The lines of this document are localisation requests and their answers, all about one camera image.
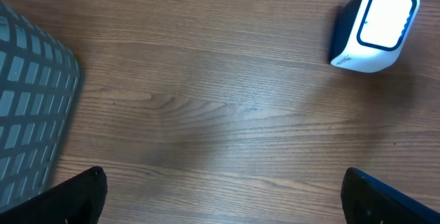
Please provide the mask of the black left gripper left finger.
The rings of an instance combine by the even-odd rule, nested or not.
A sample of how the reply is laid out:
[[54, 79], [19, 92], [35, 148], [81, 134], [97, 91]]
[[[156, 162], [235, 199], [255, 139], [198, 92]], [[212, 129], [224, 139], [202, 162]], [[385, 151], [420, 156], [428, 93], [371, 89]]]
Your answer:
[[1, 213], [1, 224], [95, 224], [102, 213], [107, 191], [103, 168], [94, 166]]

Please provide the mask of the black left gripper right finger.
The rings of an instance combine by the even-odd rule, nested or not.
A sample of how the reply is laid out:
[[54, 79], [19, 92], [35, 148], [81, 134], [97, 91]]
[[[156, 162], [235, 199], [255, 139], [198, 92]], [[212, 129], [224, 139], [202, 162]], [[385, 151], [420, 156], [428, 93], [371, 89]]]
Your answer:
[[439, 213], [357, 168], [348, 168], [341, 187], [347, 223], [439, 224]]

